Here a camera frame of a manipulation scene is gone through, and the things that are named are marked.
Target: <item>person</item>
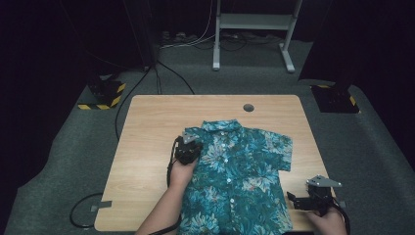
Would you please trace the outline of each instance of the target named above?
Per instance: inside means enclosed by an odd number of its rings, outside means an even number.
[[[329,208],[321,217],[315,211],[310,211],[306,215],[323,235],[347,235],[343,216],[335,208]]]
[[[182,207],[182,198],[187,185],[192,179],[196,164],[197,160],[186,165],[180,162],[173,164],[169,187],[138,228],[135,235],[148,235],[170,227],[177,222]],[[339,211],[334,208],[329,208],[327,213],[321,217],[317,211],[310,211],[306,216],[322,235],[346,235],[344,219]],[[176,234],[176,232],[177,229],[165,234]]]
[[[191,164],[186,165],[176,159],[173,162],[169,187],[138,228],[135,235],[148,235],[170,227],[177,222],[182,207],[184,191],[192,179],[193,170],[198,160],[194,160]],[[176,234],[176,230],[165,234]]]

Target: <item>shirt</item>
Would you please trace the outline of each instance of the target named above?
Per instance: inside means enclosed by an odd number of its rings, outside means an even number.
[[[185,191],[179,234],[283,234],[293,225],[278,170],[290,171],[290,137],[237,120],[185,128],[203,143]]]

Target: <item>hand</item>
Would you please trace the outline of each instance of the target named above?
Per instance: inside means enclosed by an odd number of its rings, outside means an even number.
[[[322,217],[314,212],[308,212],[307,217],[323,235],[346,235],[342,214],[334,208],[329,208]]]
[[[170,187],[180,187],[185,189],[189,184],[193,176],[193,170],[198,163],[198,159],[195,159],[191,164],[182,164],[176,159],[173,160],[174,165],[170,175]]]

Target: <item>metal frame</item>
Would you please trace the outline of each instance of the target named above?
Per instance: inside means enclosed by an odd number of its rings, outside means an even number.
[[[288,53],[288,47],[293,36],[294,28],[296,27],[301,4],[302,0],[297,0],[292,15],[221,14],[221,0],[217,0],[212,69],[214,71],[220,70],[220,30],[222,28],[250,28],[287,30],[285,41],[280,43],[279,46],[287,71],[295,72],[293,61]]]

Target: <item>wrist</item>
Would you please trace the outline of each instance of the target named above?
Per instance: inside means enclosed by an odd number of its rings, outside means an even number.
[[[187,184],[183,183],[170,183],[170,186],[167,188],[167,190],[175,192],[175,193],[184,193],[186,190]]]

